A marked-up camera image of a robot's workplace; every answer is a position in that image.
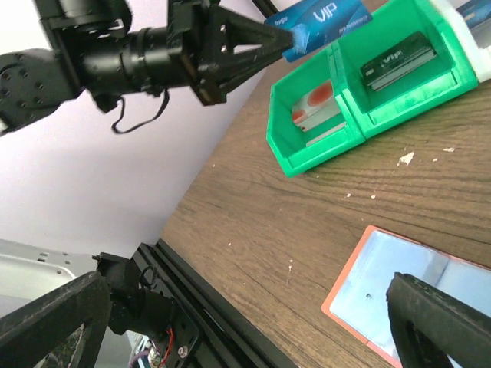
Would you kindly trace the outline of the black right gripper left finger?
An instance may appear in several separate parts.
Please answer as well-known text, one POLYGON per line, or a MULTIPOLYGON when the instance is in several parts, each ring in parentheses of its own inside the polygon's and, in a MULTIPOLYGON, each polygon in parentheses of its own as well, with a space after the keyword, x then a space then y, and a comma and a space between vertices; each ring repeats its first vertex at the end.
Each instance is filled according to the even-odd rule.
POLYGON ((76 331, 70 367, 93 367, 111 311, 105 278, 88 272, 1 319, 1 366, 33 367, 76 331))

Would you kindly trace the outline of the green front plastic bin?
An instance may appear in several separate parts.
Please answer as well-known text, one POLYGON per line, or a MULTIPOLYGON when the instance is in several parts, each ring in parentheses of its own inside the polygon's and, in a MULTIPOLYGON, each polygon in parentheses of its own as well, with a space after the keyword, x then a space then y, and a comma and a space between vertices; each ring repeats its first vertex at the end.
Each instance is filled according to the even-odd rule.
POLYGON ((365 141, 335 80, 331 51, 320 51, 273 84, 266 139, 287 177, 365 141))

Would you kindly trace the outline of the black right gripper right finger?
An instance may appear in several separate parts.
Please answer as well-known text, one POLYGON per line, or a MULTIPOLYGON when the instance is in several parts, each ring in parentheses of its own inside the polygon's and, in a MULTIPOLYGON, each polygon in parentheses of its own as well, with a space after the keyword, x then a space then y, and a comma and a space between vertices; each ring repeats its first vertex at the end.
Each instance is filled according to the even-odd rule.
POLYGON ((490 366, 490 317, 411 274, 396 272, 386 296, 403 367, 490 366))

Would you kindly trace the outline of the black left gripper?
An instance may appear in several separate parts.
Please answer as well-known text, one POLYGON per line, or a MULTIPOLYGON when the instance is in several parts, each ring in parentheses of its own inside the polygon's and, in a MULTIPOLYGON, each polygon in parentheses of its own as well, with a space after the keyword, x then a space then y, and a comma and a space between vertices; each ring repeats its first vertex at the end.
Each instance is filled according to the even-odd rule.
POLYGON ((223 104, 232 92, 282 58, 293 45, 290 31, 257 22, 209 1, 167 2, 167 50, 170 60, 204 106, 223 104), (209 23, 211 45, 219 52, 218 86, 199 70, 209 23), (235 53, 235 47, 249 47, 235 53))

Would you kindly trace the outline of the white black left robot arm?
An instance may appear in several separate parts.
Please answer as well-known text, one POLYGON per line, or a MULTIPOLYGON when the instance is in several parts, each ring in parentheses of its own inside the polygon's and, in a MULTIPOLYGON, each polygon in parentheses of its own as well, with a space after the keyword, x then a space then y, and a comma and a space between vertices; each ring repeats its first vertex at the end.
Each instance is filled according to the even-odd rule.
POLYGON ((124 108, 125 96, 162 98, 189 87, 201 104, 230 92, 279 60, 290 31, 262 24, 217 1, 170 1, 162 28, 131 31, 124 1, 38 1, 49 49, 1 56, 1 132, 20 130, 60 105, 91 94, 99 110, 124 108))

